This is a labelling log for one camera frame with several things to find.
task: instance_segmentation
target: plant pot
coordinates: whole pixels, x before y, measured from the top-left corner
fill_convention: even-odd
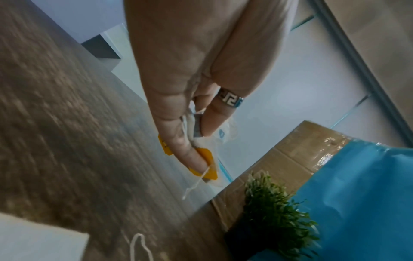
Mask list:
[[[224,239],[234,261],[247,261],[266,248],[243,216],[225,233]]]

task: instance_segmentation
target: tiled floor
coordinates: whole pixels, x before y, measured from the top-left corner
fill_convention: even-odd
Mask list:
[[[145,99],[127,31],[118,26],[106,33],[123,55],[112,72]],[[238,138],[220,148],[220,160],[236,178],[303,120],[352,137],[404,146],[375,97],[365,98],[370,93],[335,39],[301,0],[281,56],[234,115]]]

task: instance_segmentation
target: green plant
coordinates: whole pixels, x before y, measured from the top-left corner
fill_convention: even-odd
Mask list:
[[[267,248],[287,259],[297,260],[301,255],[312,258],[304,250],[319,239],[315,236],[317,223],[298,210],[300,203],[290,200],[284,187],[272,183],[268,174],[252,173],[245,196],[244,218]]]

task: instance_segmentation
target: potted plant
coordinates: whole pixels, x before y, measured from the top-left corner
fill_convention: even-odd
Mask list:
[[[235,261],[246,261],[264,249],[286,259],[312,258],[316,252],[307,247],[318,240],[316,222],[298,210],[285,188],[271,181],[270,175],[251,174],[246,183],[242,216],[225,234],[225,241]]]

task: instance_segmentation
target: white string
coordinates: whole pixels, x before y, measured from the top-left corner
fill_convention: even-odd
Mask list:
[[[142,237],[141,245],[143,249],[145,249],[145,251],[148,253],[149,261],[154,261],[151,250],[145,245],[145,236],[139,233],[135,234],[132,238],[132,241],[130,242],[130,261],[135,261],[135,242],[140,236]]]
[[[190,188],[187,188],[185,190],[184,196],[182,197],[182,200],[185,200],[186,197],[188,196],[189,192],[193,191],[194,189],[196,189],[199,185],[199,183],[201,182],[201,180],[204,178],[204,176],[208,173],[210,167],[208,166],[208,168],[206,169],[206,171],[199,177],[198,181]]]

